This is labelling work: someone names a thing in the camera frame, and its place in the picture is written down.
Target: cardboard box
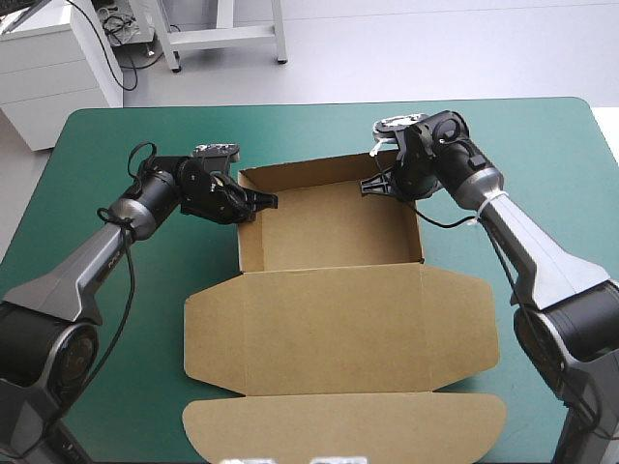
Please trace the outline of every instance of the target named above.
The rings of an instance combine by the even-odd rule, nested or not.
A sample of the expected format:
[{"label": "cardboard box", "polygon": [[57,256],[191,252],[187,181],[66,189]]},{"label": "cardboard box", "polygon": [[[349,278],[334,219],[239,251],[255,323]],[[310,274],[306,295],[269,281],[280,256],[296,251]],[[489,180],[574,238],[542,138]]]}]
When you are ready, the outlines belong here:
[{"label": "cardboard box", "polygon": [[375,172],[361,154],[240,173],[280,205],[239,226],[243,274],[186,303],[187,374],[247,396],[186,409],[209,462],[470,463],[498,438],[500,399],[431,393],[498,362],[491,290],[422,264],[414,213],[361,196]]}]

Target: cardboard tab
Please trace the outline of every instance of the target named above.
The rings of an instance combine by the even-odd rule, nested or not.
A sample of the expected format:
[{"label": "cardboard tab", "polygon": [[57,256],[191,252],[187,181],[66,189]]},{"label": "cardboard tab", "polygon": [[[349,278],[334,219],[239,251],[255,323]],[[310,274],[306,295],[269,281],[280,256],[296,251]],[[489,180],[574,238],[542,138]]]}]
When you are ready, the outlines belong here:
[{"label": "cardboard tab", "polygon": [[488,452],[505,418],[493,395],[426,392],[195,401],[183,424],[214,464],[252,457],[310,464],[333,455],[370,464],[469,464]]},{"label": "cardboard tab", "polygon": [[246,395],[426,392],[498,362],[489,286],[417,263],[249,273],[185,318],[187,374]]}]

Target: gray floor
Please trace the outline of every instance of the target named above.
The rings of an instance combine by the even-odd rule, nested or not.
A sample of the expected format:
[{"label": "gray floor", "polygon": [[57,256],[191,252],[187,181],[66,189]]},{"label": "gray floor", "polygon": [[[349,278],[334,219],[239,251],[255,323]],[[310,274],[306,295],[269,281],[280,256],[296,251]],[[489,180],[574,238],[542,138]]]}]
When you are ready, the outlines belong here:
[{"label": "gray floor", "polygon": [[[213,10],[194,0],[167,4],[170,21],[185,29]],[[126,105],[579,96],[619,106],[617,1],[282,4],[287,65],[273,66],[270,46],[184,52],[180,74],[161,62],[140,76]],[[237,23],[267,18],[269,5],[239,0]]]}]

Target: box flap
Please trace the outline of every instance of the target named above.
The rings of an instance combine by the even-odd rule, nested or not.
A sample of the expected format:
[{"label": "box flap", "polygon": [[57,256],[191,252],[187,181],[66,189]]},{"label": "box flap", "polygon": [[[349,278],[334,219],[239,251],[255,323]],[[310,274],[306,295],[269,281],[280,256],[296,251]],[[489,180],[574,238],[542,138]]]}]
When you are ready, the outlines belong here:
[{"label": "box flap", "polygon": [[432,391],[498,362],[489,286],[416,263],[248,273],[185,317],[187,374],[246,395]]},{"label": "box flap", "polygon": [[394,198],[361,196],[359,181],[376,172],[368,154],[242,171],[242,185],[276,193],[279,205],[239,225],[241,271],[422,261],[415,214]]},{"label": "box flap", "polygon": [[374,393],[195,401],[187,435],[208,462],[362,456],[370,464],[469,464],[496,442],[506,408],[496,396]]}]

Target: white zip tie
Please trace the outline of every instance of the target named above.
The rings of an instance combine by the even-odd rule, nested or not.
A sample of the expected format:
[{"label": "white zip tie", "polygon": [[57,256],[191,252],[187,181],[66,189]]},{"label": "white zip tie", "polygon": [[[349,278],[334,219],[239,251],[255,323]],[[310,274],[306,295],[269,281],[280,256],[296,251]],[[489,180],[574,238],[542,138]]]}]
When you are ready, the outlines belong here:
[{"label": "white zip tie", "polygon": [[499,190],[496,193],[494,193],[493,195],[489,196],[486,198],[486,200],[484,200],[484,202],[480,205],[479,209],[477,210],[477,212],[475,213],[475,217],[472,218],[471,220],[469,220],[468,222],[466,222],[468,225],[475,225],[477,223],[479,223],[480,219],[482,218],[482,213],[484,212],[484,208],[492,201],[492,200],[496,200],[499,196],[510,196],[506,191],[504,190]]},{"label": "white zip tie", "polygon": [[369,151],[369,155],[374,158],[376,155],[378,155],[378,150],[380,150],[380,148],[383,146],[384,143],[388,143],[387,138],[379,138],[378,141],[376,142],[376,145],[374,145],[374,147]]}]

